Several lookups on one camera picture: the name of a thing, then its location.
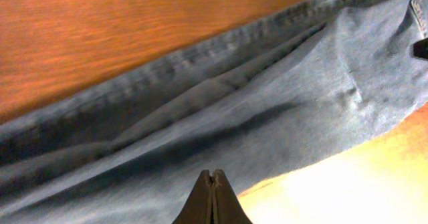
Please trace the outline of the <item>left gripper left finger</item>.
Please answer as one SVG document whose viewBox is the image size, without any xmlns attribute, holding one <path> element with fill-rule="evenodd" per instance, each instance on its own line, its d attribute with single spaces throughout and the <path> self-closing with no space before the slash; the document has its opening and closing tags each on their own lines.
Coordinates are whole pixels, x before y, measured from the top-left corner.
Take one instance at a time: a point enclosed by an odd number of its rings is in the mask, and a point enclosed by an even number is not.
<svg viewBox="0 0 428 224">
<path fill-rule="evenodd" d="M 181 212 L 173 224 L 210 224 L 212 216 L 211 176 L 201 171 Z"/>
</svg>

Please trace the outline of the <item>blue denim jeans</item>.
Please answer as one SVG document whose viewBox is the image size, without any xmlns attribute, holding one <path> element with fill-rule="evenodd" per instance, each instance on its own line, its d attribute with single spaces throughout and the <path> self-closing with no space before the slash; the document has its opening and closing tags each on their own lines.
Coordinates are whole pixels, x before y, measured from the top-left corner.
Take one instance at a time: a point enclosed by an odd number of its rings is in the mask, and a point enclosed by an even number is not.
<svg viewBox="0 0 428 224">
<path fill-rule="evenodd" d="M 171 223 L 203 169 L 244 191 L 427 102 L 427 0 L 307 0 L 1 126 L 2 223 Z"/>
</svg>

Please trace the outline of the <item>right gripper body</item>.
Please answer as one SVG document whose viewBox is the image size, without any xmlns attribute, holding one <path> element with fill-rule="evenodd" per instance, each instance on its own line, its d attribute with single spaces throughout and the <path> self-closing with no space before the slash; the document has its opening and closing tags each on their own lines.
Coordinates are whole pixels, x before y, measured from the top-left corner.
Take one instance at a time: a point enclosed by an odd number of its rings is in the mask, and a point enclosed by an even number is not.
<svg viewBox="0 0 428 224">
<path fill-rule="evenodd" d="M 412 45 L 411 55 L 414 58 L 428 60 L 428 39 L 422 39 Z"/>
</svg>

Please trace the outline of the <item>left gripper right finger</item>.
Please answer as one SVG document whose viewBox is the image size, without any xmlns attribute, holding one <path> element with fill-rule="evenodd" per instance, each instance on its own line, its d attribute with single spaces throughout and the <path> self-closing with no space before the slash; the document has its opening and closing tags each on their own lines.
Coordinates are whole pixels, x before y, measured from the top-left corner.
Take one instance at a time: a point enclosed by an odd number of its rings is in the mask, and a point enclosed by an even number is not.
<svg viewBox="0 0 428 224">
<path fill-rule="evenodd" d="M 213 172 L 211 189 L 213 224 L 251 224 L 223 170 Z"/>
</svg>

